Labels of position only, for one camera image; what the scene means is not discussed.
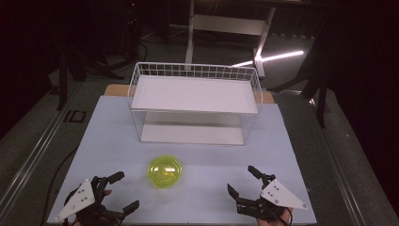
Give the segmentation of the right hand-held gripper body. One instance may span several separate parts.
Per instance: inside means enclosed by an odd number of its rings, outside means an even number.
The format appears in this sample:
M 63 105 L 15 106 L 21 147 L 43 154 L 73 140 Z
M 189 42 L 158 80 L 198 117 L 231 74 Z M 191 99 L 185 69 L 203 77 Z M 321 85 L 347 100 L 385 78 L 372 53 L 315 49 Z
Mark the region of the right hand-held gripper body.
M 280 220 L 283 212 L 290 208 L 308 209 L 308 205 L 279 182 L 275 175 L 258 173 L 254 174 L 254 177 L 263 182 L 260 197 L 257 200 L 249 200 L 236 193 L 238 214 L 263 220 Z

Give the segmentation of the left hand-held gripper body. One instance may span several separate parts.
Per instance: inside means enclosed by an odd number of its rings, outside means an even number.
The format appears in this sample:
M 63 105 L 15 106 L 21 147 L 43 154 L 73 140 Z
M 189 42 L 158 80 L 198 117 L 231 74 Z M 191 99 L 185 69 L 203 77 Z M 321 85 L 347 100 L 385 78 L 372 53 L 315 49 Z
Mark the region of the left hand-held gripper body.
M 125 219 L 123 212 L 110 211 L 102 205 L 104 191 L 109 184 L 106 178 L 95 176 L 91 181 L 86 179 L 70 193 L 55 220 L 66 224 L 68 217 L 75 215 L 81 226 L 120 225 Z

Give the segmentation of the yellow-green bowl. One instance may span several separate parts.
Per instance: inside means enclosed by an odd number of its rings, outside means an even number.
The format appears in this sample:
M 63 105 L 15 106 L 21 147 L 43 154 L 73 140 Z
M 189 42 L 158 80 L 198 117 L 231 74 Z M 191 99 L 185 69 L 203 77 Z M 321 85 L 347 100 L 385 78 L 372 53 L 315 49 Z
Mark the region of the yellow-green bowl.
M 155 188 L 174 186 L 182 175 L 181 163 L 172 155 L 155 157 L 147 167 L 147 177 Z

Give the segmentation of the white wire shelf rack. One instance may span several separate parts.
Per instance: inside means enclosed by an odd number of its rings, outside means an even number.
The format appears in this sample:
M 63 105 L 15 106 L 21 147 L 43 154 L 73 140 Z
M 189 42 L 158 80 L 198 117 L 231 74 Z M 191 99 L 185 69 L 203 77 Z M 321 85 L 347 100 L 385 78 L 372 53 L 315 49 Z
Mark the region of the white wire shelf rack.
M 142 142 L 242 146 L 263 93 L 250 67 L 139 62 L 128 88 Z

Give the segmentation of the person's right hand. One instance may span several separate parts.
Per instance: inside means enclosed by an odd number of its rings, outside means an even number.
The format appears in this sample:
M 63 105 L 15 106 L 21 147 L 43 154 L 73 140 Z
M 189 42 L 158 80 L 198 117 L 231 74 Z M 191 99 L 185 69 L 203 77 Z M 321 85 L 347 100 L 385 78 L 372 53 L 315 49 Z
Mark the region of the person's right hand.
M 262 220 L 257 218 L 258 226 L 290 226 L 292 222 L 292 208 L 285 208 L 277 220 Z

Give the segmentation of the pale blue table mat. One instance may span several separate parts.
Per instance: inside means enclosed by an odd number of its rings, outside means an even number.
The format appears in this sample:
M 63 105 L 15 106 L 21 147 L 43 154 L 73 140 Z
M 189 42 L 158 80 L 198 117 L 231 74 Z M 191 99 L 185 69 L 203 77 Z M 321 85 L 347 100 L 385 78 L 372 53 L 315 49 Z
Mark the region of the pale blue table mat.
M 248 172 L 253 166 L 290 189 L 303 202 L 310 200 L 295 153 L 277 105 L 263 105 L 245 145 L 219 146 L 140 142 L 124 97 L 103 96 L 72 161 L 52 208 L 55 222 L 69 193 L 95 176 L 117 171 L 124 178 L 111 185 L 104 205 L 115 211 L 139 201 L 126 223 L 132 225 L 252 225 L 254 219 L 237 213 L 228 189 L 256 200 L 261 181 Z M 147 168 L 157 156 L 168 154 L 183 166 L 172 187 L 156 189 Z

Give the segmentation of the black metal stand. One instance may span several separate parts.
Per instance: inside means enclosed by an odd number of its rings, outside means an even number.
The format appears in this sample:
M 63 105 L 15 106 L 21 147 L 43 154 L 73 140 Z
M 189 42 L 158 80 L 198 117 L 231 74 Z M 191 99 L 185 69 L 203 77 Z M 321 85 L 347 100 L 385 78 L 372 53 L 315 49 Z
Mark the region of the black metal stand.
M 270 88 L 269 91 L 280 92 L 302 81 L 307 81 L 300 92 L 303 99 L 310 100 L 318 94 L 316 105 L 316 119 L 322 128 L 325 128 L 324 114 L 327 98 L 326 56 L 328 54 L 328 31 L 323 28 L 314 40 L 294 79 L 281 85 Z
M 121 76 L 112 73 L 104 66 L 101 66 L 94 60 L 89 59 L 75 47 L 70 45 L 61 46 L 59 53 L 59 82 L 57 88 L 59 99 L 57 110 L 61 110 L 68 100 L 68 73 L 71 73 L 78 81 L 84 81 L 86 79 L 87 75 L 83 69 L 82 63 L 88 64 L 89 67 L 108 78 L 117 80 L 121 79 Z

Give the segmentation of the metal floor rail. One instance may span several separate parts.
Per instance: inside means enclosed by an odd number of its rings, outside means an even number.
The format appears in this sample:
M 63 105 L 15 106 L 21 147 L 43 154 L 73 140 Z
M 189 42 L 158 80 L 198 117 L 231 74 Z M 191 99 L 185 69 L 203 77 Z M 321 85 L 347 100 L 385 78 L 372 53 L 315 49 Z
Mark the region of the metal floor rail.
M 367 204 L 375 181 L 358 138 L 341 109 L 326 106 L 324 127 L 320 126 L 327 146 L 327 159 L 354 226 L 369 226 Z
M 82 86 L 82 82 L 72 85 L 67 91 L 67 102 L 60 110 L 56 109 L 58 97 L 46 94 L 0 139 L 0 218 L 12 209 L 66 115 L 66 108 Z

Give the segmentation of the white desk frame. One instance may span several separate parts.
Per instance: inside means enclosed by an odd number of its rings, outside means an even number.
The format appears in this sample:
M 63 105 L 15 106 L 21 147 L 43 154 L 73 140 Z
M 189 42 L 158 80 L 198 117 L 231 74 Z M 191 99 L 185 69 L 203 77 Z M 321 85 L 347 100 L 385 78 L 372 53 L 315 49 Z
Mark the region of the white desk frame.
M 243 67 L 249 64 L 253 64 L 258 72 L 259 77 L 261 79 L 265 78 L 262 51 L 275 12 L 276 8 L 269 9 L 265 21 L 255 19 L 239 19 L 215 15 L 202 15 L 195 13 L 195 0 L 189 0 L 188 43 L 184 62 L 187 64 L 192 63 L 194 52 L 193 38 L 195 30 L 259 36 L 260 38 L 258 47 L 253 49 L 253 59 L 247 64 L 236 64 L 236 67 Z

